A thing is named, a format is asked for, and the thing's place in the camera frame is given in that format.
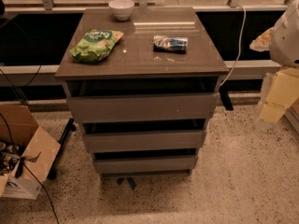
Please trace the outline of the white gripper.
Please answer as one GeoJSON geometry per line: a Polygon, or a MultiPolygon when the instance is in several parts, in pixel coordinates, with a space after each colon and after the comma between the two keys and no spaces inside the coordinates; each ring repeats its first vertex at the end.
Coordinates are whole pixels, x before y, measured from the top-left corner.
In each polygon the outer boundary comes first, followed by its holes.
{"type": "MultiPolygon", "coordinates": [[[[271,27],[254,39],[249,48],[270,50],[272,61],[284,66],[299,67],[299,0],[294,0],[271,27]]],[[[261,87],[261,99],[255,108],[254,124],[270,129],[299,98],[299,70],[282,69],[267,73],[261,87]]]]}

